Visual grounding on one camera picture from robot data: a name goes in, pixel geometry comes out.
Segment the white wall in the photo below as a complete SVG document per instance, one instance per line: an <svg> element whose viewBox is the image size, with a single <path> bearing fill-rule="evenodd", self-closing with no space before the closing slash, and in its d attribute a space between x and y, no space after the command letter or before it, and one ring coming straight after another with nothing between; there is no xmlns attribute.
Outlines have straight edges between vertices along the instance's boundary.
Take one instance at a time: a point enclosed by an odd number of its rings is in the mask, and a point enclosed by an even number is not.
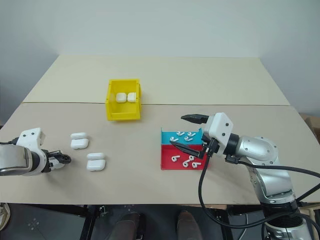
<svg viewBox="0 0 320 240"><path fill-rule="evenodd" d="M318 0L0 0L0 119L57 57L261 57L300 112L320 116Z"/></svg>

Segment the yellow plastic bin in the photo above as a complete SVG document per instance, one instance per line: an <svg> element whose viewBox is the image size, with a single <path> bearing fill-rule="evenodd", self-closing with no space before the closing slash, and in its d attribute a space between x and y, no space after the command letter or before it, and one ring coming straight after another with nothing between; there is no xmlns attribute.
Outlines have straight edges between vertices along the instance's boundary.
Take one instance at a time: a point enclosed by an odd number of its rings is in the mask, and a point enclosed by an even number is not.
<svg viewBox="0 0 320 240"><path fill-rule="evenodd" d="M117 93L136 93L135 102L116 102ZM105 100L106 118L109 121L138 120L141 112L139 79L110 79Z"/></svg>

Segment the cardboard box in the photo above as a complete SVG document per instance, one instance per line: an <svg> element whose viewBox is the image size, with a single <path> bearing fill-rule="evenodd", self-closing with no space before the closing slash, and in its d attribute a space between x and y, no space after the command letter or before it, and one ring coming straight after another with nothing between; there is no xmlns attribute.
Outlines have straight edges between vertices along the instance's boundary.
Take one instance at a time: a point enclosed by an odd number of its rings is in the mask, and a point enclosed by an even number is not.
<svg viewBox="0 0 320 240"><path fill-rule="evenodd" d="M311 129L311 131L313 132L314 136L320 144L320 117L310 116L303 113L300 113L300 116Z"/></svg>

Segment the floor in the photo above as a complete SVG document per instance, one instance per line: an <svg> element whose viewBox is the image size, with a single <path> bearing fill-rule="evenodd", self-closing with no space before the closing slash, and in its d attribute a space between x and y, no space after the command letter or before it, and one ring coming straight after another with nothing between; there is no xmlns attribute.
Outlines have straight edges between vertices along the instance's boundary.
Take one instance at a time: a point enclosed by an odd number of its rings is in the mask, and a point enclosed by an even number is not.
<svg viewBox="0 0 320 240"><path fill-rule="evenodd" d="M78 240L85 219L70 215L26 206L10 204L11 219L0 232L1 240ZM115 223L130 212L144 213L146 216L145 240L176 240L176 219L180 211L187 210L197 221L203 240L222 240L219 225L209 220L199 207L181 205L114 205L108 214L98 218L94 225L92 240L107 240ZM248 221L263 218L261 212L248 214ZM232 224L244 224L245 215L230 216ZM238 239L241 230L232 230L233 239ZM261 227L247 229L242 240L260 239Z"/></svg>

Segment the red tray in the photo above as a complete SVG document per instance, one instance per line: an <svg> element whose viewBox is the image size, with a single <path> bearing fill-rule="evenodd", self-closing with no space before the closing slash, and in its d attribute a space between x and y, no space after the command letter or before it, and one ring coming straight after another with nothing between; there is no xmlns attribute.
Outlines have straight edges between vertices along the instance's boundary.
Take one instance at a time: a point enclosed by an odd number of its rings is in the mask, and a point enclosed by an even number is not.
<svg viewBox="0 0 320 240"><path fill-rule="evenodd" d="M190 148L201 151L202 150L202 145L188 145ZM172 156L180 156L177 161L172 161L171 157ZM162 170L202 170L204 169L204 164L205 160L204 159L199 159L199 158L194 158L193 161L189 162L188 167L184 167L182 163L185 160L189 159L189 154L186 154L179 149L177 149L175 146L171 144L162 144L161 145L161 169ZM192 162L197 162L201 163L201 165L198 165L197 168L192 167Z"/></svg>

